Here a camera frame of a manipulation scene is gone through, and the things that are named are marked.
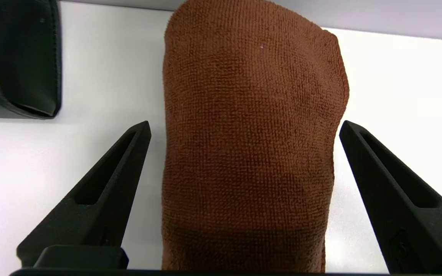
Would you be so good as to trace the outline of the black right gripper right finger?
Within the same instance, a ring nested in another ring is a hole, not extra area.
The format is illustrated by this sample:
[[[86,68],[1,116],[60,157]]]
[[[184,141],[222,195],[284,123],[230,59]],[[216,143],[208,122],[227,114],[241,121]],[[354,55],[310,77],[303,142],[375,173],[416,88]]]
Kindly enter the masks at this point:
[[[339,138],[391,274],[442,274],[442,196],[365,128]]]

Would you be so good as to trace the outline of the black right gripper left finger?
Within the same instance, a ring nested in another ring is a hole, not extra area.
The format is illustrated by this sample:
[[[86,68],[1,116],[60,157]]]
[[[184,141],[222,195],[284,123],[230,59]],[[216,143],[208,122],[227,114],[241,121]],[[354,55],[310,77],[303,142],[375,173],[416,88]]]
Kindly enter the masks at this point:
[[[126,269],[121,248],[151,140],[130,127],[17,246],[21,267]]]

